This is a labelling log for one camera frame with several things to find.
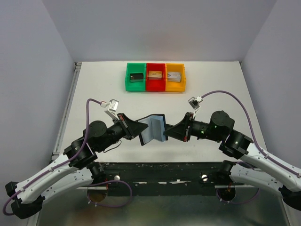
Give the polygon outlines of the black leather card holder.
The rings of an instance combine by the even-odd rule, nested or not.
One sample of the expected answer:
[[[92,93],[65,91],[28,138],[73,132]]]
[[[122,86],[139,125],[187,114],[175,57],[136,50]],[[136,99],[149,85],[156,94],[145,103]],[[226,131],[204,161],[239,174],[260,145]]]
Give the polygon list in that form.
[[[152,140],[164,142],[168,136],[164,135],[166,130],[166,119],[164,114],[150,114],[140,118],[137,122],[147,124],[148,127],[139,135],[141,146],[148,144]]]

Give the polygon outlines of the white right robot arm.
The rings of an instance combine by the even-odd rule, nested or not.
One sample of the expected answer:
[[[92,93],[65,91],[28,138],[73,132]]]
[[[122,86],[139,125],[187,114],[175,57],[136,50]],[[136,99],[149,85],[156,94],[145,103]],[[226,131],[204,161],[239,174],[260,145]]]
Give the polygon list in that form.
[[[216,173],[219,183],[242,183],[266,190],[281,197],[288,206],[300,210],[300,168],[277,158],[262,149],[254,139],[234,130],[234,123],[224,111],[214,112],[209,123],[197,121],[192,113],[186,113],[179,123],[169,125],[164,134],[183,142],[188,142],[194,136],[220,143],[219,150],[223,154],[248,163],[258,171],[224,161],[224,167]]]

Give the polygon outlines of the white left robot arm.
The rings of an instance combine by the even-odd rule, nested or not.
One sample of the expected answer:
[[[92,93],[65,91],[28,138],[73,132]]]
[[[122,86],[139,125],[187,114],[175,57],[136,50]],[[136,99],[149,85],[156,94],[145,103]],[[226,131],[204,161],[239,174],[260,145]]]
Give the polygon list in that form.
[[[7,205],[11,213],[3,207],[5,215],[15,215],[26,219],[42,209],[42,205],[61,192],[81,186],[99,186],[106,175],[97,153],[103,152],[122,138],[131,140],[139,136],[148,125],[129,119],[119,113],[113,125],[107,127],[103,121],[87,125],[83,136],[73,141],[62,154],[36,175],[23,182],[9,182],[5,189],[9,196]]]

